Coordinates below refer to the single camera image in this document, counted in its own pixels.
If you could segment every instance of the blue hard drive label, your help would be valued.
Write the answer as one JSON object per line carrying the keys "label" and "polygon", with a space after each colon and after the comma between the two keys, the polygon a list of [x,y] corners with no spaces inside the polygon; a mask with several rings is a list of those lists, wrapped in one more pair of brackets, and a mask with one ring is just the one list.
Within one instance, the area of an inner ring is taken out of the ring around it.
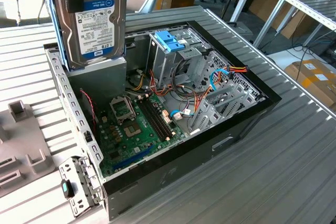
{"label": "blue hard drive label", "polygon": [[84,2],[84,12],[75,13],[81,54],[88,58],[109,54],[114,46],[114,0]]}

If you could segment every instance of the blue drive bracket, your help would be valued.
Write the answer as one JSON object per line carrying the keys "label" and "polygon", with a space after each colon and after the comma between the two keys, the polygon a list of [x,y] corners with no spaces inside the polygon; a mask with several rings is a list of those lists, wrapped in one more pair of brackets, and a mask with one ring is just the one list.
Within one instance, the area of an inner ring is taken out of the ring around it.
{"label": "blue drive bracket", "polygon": [[184,49],[184,45],[180,44],[175,36],[171,35],[168,31],[157,31],[155,36],[168,52]]}

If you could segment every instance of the green motherboard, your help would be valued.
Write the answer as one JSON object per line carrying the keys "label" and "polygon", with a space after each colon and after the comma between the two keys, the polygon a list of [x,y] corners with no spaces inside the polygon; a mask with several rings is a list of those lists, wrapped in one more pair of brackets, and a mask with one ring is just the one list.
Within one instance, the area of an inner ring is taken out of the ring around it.
{"label": "green motherboard", "polygon": [[[147,110],[142,101],[129,100],[135,113],[133,120],[127,119],[122,124],[112,110],[103,111],[98,114],[96,136],[99,139],[99,146],[104,155],[100,168],[104,177],[152,155],[161,149],[185,138],[183,133],[174,122],[164,122],[162,111],[164,107],[156,95],[147,99]],[[117,104],[115,111],[117,116],[127,113],[128,110],[123,104]],[[171,137],[163,138],[162,123],[171,132]]]}

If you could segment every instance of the red cable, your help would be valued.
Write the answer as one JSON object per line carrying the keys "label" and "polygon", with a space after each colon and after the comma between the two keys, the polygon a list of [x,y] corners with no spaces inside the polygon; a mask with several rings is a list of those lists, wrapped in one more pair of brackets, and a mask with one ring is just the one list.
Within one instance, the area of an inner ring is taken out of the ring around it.
{"label": "red cable", "polygon": [[83,90],[80,90],[80,92],[82,92],[87,97],[87,99],[89,100],[89,103],[90,103],[90,106],[91,106],[91,109],[92,109],[93,131],[96,132],[96,118],[94,117],[95,113],[94,113],[94,108],[93,108],[93,104],[92,104],[92,99]]}

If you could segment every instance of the aluminum extrusion table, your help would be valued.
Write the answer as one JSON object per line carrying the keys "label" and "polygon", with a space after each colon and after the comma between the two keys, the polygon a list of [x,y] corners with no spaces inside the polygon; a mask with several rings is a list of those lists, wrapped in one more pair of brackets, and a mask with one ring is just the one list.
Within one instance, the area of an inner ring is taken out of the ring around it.
{"label": "aluminum extrusion table", "polygon": [[256,48],[260,45],[285,2],[291,4],[292,7],[277,28],[277,31],[281,31],[296,9],[299,9],[320,23],[303,43],[304,46],[312,40],[322,26],[326,26],[330,30],[336,30],[336,0],[279,0],[253,43]]}
{"label": "aluminum extrusion table", "polygon": [[[336,213],[336,120],[211,11],[201,7],[127,16],[127,30],[196,20],[281,95],[251,133],[134,206],[113,223],[329,223]],[[0,108],[32,105],[56,165],[81,153],[43,50],[52,24],[0,30]],[[107,223],[98,206],[75,220],[58,171],[0,199],[0,223]]]}

